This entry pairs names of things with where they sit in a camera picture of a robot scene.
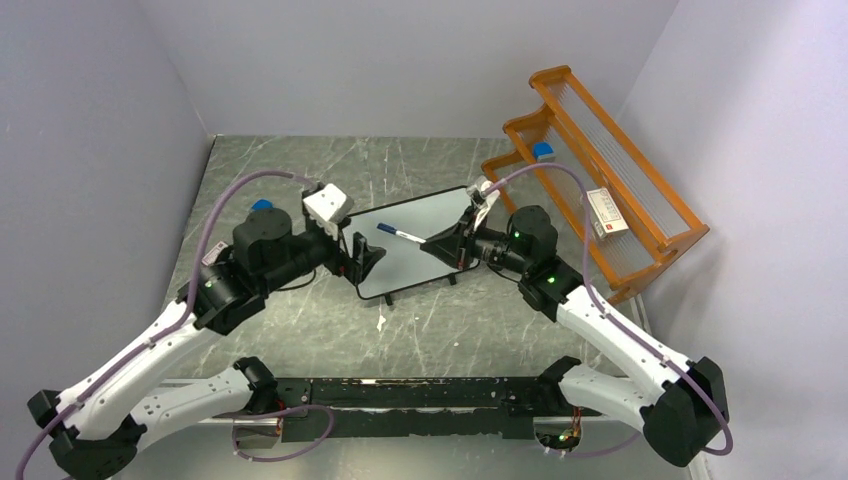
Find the white marker pen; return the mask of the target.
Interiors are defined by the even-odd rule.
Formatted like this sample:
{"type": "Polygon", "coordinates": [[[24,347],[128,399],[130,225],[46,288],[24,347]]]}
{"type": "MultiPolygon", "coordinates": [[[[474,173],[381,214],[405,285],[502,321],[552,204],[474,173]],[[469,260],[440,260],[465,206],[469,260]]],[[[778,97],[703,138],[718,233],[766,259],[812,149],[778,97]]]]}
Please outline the white marker pen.
{"type": "Polygon", "coordinates": [[[385,233],[388,233],[390,235],[400,237],[400,238],[403,238],[403,239],[406,239],[408,241],[412,241],[412,242],[415,242],[415,243],[418,243],[418,244],[423,244],[423,243],[426,242],[426,240],[423,239],[423,238],[420,238],[418,236],[404,232],[402,230],[398,230],[397,228],[395,228],[391,225],[382,223],[382,222],[377,224],[377,229],[380,230],[380,231],[383,231],[385,233]]]}

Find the white board black frame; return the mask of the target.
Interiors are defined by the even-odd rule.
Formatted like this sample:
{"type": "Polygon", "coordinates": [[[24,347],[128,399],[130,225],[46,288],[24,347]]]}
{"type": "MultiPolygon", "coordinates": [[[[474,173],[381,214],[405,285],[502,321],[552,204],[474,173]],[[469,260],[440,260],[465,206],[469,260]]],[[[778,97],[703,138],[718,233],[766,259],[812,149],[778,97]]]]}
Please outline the white board black frame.
{"type": "Polygon", "coordinates": [[[403,290],[441,280],[455,285],[459,270],[421,251],[417,243],[380,230],[378,225],[385,223],[427,239],[453,226],[469,205],[466,187],[459,185],[351,214],[351,223],[344,229],[347,245],[351,246],[353,235],[360,233],[370,247],[386,251],[356,287],[359,298],[383,298],[391,305],[392,296],[403,290]]]}

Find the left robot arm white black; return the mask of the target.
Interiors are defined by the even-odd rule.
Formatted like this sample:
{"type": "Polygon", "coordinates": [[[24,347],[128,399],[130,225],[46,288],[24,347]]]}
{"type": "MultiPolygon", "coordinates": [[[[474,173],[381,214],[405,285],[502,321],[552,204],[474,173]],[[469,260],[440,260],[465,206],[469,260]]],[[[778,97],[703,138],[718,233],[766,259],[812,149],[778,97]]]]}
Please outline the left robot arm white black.
{"type": "Polygon", "coordinates": [[[95,373],[62,391],[42,390],[28,403],[57,466],[73,479],[108,479],[163,438],[230,413],[261,416],[279,407],[277,382],[256,357],[209,378],[161,393],[167,370],[261,312],[268,297],[319,267],[352,284],[385,256],[355,234],[346,218],[310,220],[294,234],[288,213],[251,212],[232,243],[200,264],[160,316],[95,373]]]}

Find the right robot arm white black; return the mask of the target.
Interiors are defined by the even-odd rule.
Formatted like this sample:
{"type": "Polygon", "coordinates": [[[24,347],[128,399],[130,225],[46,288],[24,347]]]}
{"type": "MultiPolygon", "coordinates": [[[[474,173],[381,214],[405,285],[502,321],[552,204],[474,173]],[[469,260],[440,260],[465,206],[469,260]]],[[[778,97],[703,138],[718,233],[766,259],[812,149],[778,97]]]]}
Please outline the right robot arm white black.
{"type": "Polygon", "coordinates": [[[729,429],[720,366],[688,358],[631,323],[557,254],[558,232],[538,205],[522,207],[499,232],[474,225],[467,208],[451,227],[427,238],[421,251],[458,270],[472,260],[518,274],[524,301],[550,321],[587,340],[622,372],[601,374],[576,359],[552,369],[539,391],[550,413],[587,408],[624,423],[663,460],[686,467],[729,429]]]}

